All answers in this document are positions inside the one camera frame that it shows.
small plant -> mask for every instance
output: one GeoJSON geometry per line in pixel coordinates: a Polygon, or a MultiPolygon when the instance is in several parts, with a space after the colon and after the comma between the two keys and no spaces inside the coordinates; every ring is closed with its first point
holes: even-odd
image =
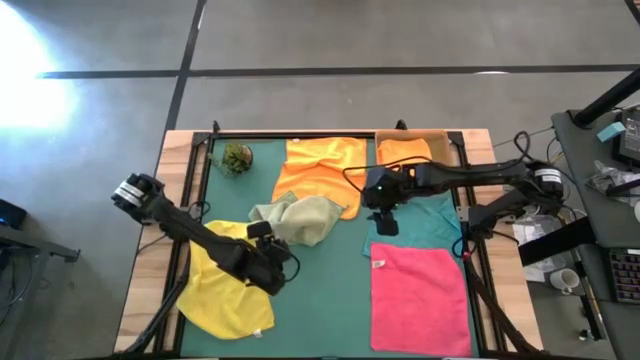
{"type": "Polygon", "coordinates": [[[253,153],[247,145],[231,143],[225,145],[222,160],[214,158],[213,154],[209,154],[209,158],[224,176],[235,177],[251,168],[253,153]]]}

orange towel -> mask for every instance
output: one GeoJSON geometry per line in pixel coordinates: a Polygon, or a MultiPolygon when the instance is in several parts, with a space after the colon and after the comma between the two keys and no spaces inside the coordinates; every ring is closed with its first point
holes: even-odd
{"type": "MultiPolygon", "coordinates": [[[[324,196],[345,208],[342,219],[353,219],[360,207],[360,193],[342,177],[342,170],[366,164],[367,142],[364,139],[287,140],[287,161],[282,166],[271,201],[288,191],[298,199],[324,196]]],[[[358,188],[364,187],[364,169],[349,171],[347,175],[358,188]]]]}
{"type": "MultiPolygon", "coordinates": [[[[431,149],[424,139],[408,141],[383,140],[378,146],[378,164],[388,164],[411,156],[424,156],[431,159],[431,149]]],[[[414,159],[399,162],[398,164],[414,164],[425,160],[414,159]]]]}

light green towel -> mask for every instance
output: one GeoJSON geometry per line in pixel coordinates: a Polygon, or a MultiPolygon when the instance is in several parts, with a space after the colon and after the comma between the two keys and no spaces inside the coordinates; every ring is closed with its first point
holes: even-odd
{"type": "Polygon", "coordinates": [[[324,240],[344,208],[323,196],[298,200],[292,192],[273,204],[256,205],[249,212],[251,221],[268,221],[274,235],[287,244],[314,246],[324,240]]]}

white mug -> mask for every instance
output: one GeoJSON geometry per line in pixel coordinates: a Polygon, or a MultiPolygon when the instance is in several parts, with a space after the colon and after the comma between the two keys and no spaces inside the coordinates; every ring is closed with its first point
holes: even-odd
{"type": "Polygon", "coordinates": [[[564,295],[571,294],[572,289],[580,284],[578,273],[571,269],[558,270],[551,274],[549,280],[551,281],[551,285],[562,291],[564,295]]]}

pink towel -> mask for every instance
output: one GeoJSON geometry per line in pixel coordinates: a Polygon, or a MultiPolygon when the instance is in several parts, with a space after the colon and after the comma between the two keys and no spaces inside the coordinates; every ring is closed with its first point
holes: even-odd
{"type": "Polygon", "coordinates": [[[371,347],[471,356],[467,295],[444,249],[371,245],[371,347]]]}

